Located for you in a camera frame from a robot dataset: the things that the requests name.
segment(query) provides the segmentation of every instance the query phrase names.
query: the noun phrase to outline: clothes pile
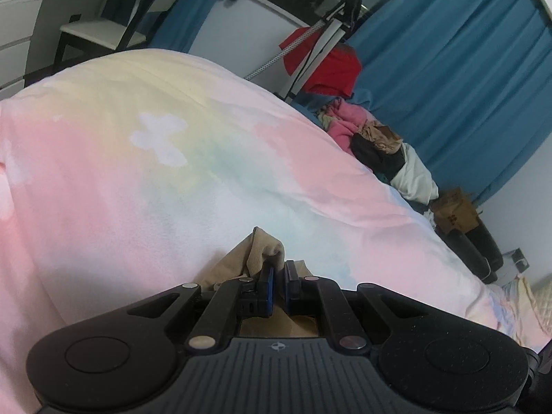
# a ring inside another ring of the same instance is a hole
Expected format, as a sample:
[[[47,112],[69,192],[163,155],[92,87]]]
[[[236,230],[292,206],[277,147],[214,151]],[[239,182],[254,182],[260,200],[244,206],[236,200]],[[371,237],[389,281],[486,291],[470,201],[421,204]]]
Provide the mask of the clothes pile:
[[[406,200],[428,205],[439,197],[437,184],[414,148],[365,108],[336,98],[321,107],[317,117],[341,149]]]

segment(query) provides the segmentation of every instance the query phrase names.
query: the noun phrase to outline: curtain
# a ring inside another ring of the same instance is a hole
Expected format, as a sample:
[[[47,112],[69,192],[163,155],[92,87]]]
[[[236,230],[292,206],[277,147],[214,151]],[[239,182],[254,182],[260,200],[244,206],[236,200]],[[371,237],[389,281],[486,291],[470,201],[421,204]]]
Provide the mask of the curtain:
[[[441,190],[485,201],[552,131],[538,0],[390,0],[349,43],[363,65],[351,102],[412,144]]]
[[[216,1],[177,0],[156,32],[150,47],[187,53]]]

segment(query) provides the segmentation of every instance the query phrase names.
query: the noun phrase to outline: white cable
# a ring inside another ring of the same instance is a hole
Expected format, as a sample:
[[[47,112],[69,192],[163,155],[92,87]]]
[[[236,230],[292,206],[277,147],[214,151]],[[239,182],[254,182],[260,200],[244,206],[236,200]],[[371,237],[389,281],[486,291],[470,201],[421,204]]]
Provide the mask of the white cable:
[[[278,62],[278,60],[282,59],[285,55],[287,55],[290,51],[296,49],[306,38],[311,36],[313,33],[321,29],[322,26],[324,26],[324,21],[319,20],[317,23],[313,24],[308,30],[306,30],[303,34],[301,34],[297,39],[295,39],[292,43],[290,43],[288,46],[286,46],[282,51],[280,51],[276,56],[274,56],[271,60],[269,60],[266,64],[260,66],[252,73],[249,73],[244,79],[247,81],[250,81],[255,76],[257,76],[259,73],[262,73],[270,66],[274,65]]]

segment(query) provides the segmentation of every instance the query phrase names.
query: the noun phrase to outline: pink clothing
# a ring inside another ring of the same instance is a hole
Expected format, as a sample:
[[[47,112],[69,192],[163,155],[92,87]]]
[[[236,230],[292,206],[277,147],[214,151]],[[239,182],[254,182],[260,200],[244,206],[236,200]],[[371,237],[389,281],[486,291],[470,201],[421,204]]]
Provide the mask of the pink clothing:
[[[358,131],[358,126],[350,121],[335,119],[328,128],[328,135],[343,149],[347,154],[354,157],[351,151],[351,137]]]
[[[366,121],[376,121],[376,118],[364,107],[349,104],[343,98],[336,98],[328,104],[326,114],[345,121],[351,121],[351,123],[355,123],[359,128]]]

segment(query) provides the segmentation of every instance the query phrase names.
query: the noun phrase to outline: bedding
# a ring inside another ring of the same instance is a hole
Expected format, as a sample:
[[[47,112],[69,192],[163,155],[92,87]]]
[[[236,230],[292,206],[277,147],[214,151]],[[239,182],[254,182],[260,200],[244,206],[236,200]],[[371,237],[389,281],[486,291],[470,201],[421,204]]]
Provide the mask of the bedding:
[[[374,282],[520,340],[505,296],[396,190],[207,60],[129,51],[32,85],[0,102],[0,163],[0,412],[37,408],[40,337],[194,281],[255,226],[344,289]]]

